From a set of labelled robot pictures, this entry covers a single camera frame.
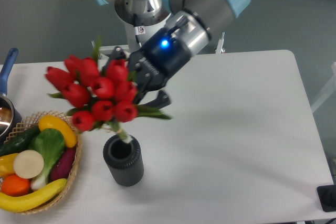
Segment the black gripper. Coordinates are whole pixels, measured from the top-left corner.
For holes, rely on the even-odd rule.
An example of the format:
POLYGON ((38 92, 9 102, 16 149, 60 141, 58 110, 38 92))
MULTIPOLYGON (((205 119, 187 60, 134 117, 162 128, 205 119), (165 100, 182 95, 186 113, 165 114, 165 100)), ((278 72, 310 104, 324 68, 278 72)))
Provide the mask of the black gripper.
MULTIPOLYGON (((128 69, 135 72, 138 94, 134 103, 139 103, 147 92, 164 88, 168 80, 191 58, 189 49, 164 31, 157 32, 139 50, 131 54, 127 48, 121 46, 103 50, 102 54, 108 57, 102 67, 104 76, 127 76, 128 69)), ((169 95, 164 90, 159 90, 156 98, 144 106, 162 109, 170 104, 169 95)))

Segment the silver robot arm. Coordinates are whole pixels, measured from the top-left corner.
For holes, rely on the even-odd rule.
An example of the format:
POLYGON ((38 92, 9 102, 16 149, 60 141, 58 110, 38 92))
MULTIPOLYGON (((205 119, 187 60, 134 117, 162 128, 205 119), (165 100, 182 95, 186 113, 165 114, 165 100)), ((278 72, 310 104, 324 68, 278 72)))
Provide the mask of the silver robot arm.
POLYGON ((170 104, 166 83, 222 33, 251 0, 96 0, 113 4, 128 42, 129 70, 135 73, 139 103, 151 91, 153 108, 170 104))

